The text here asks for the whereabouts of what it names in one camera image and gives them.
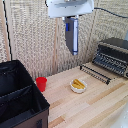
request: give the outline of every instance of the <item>cable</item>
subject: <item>cable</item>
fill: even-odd
[[[125,16],[120,16],[120,15],[115,14],[115,13],[113,13],[113,12],[110,12],[110,11],[108,11],[108,10],[106,10],[106,9],[103,9],[103,8],[95,7],[94,9],[101,9],[101,10],[104,10],[104,11],[106,11],[106,12],[108,12],[108,13],[111,13],[111,14],[113,14],[113,15],[115,15],[115,16],[122,17],[122,18],[128,18],[128,17],[125,17]]]

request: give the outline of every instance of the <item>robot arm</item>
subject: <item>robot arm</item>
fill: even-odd
[[[47,0],[48,16],[62,17],[65,23],[66,45],[72,55],[78,54],[78,17],[94,10],[93,0]]]
[[[83,15],[94,10],[93,0],[47,0],[46,4],[50,18]]]

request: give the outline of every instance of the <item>beige wall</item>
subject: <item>beige wall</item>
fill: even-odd
[[[33,79],[62,72],[90,61],[96,41],[109,37],[124,39],[128,30],[128,19],[101,10],[80,16],[79,53],[72,56],[66,47],[64,23],[60,18],[48,17],[45,0],[5,2],[13,59],[19,59]],[[94,2],[95,7],[128,16],[127,0]]]
[[[9,42],[5,22],[3,1],[0,0],[0,62],[10,60]]]

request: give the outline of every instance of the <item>wooden countertop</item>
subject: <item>wooden countertop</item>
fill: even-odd
[[[123,77],[106,85],[76,67],[47,79],[43,95],[50,103],[49,128],[109,128],[128,102],[128,79]],[[73,79],[85,81],[87,90],[74,93]]]

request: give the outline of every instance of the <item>black storage bin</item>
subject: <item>black storage bin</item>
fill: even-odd
[[[19,60],[0,63],[0,128],[48,128],[49,106]]]

